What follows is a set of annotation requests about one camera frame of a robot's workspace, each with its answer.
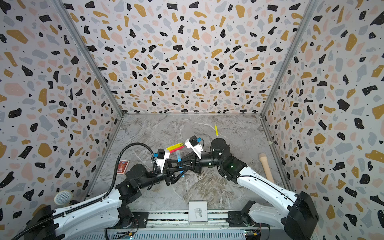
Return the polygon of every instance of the red playing card box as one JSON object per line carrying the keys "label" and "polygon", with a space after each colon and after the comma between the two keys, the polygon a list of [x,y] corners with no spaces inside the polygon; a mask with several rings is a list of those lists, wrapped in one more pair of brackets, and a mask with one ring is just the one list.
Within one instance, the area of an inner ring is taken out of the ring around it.
{"label": "red playing card box", "polygon": [[129,160],[120,160],[117,174],[125,174],[127,172],[128,164]]}

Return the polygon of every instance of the white mesh grille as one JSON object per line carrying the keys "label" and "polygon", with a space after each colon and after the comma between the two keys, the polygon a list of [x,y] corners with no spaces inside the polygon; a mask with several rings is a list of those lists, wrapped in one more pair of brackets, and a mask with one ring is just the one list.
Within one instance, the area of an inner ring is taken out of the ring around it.
{"label": "white mesh grille", "polygon": [[57,205],[65,205],[72,200],[72,197],[73,195],[70,191],[64,190],[56,194],[54,201]]}

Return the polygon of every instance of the gray marble tabletop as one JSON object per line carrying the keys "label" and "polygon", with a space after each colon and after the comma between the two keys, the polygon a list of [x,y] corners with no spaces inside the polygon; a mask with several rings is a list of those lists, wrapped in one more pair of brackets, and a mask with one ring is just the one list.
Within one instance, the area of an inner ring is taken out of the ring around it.
{"label": "gray marble tabletop", "polygon": [[[259,154],[265,153],[275,183],[282,186],[281,178],[273,159],[259,116],[257,115],[126,115],[124,122],[111,147],[105,164],[100,171],[90,197],[106,192],[111,184],[116,158],[121,149],[132,142],[147,144],[154,152],[173,144],[184,142],[196,135],[204,142],[204,150],[209,151],[210,142],[216,138],[215,125],[219,137],[230,144],[231,153],[247,163],[257,173],[265,177]],[[183,148],[181,156],[189,153]],[[141,146],[129,148],[122,159],[130,160],[128,169],[135,164],[143,164],[152,169],[150,154]],[[118,175],[116,183],[125,179]],[[261,204],[266,201],[256,193],[221,177],[216,168],[204,168],[201,175],[188,171],[176,184],[167,186],[164,182],[151,190],[142,189],[142,196],[129,206],[132,210],[182,210],[188,209],[192,200],[207,201],[209,209],[241,209],[253,200]]]}

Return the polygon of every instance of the terrazzo wallpaper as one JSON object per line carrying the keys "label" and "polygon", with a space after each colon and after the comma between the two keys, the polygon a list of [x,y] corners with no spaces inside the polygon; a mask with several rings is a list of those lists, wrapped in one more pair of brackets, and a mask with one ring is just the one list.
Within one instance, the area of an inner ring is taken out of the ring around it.
{"label": "terrazzo wallpaper", "polygon": [[124,112],[256,113],[308,0],[64,0]]}
{"label": "terrazzo wallpaper", "polygon": [[383,1],[319,1],[267,112],[320,239],[384,239]]}
{"label": "terrazzo wallpaper", "polygon": [[0,0],[0,239],[83,200],[118,115],[49,1]]}

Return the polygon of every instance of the wooden rolling pin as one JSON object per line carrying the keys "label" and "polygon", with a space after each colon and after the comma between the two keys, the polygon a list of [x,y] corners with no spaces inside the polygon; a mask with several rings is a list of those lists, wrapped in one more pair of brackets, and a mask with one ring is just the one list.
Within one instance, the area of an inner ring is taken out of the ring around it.
{"label": "wooden rolling pin", "polygon": [[259,159],[260,159],[260,162],[263,165],[266,178],[269,181],[275,183],[275,181],[273,180],[273,177],[272,177],[271,169],[269,168],[268,158],[266,157],[266,154],[265,153],[260,153],[259,154]]}

